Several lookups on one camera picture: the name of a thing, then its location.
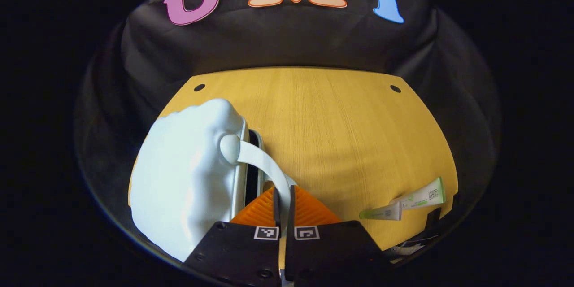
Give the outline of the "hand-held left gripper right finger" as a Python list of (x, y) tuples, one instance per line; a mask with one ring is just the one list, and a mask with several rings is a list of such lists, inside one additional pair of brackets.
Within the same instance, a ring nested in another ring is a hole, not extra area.
[(290, 187), (285, 280), (295, 287), (383, 287), (391, 263), (357, 220), (296, 224), (299, 202)]

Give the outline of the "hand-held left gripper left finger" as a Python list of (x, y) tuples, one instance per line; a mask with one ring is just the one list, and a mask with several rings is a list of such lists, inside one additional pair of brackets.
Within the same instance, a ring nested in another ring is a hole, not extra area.
[(226, 287), (280, 287), (280, 224), (274, 187), (242, 210), (239, 221), (213, 224), (183, 267)]

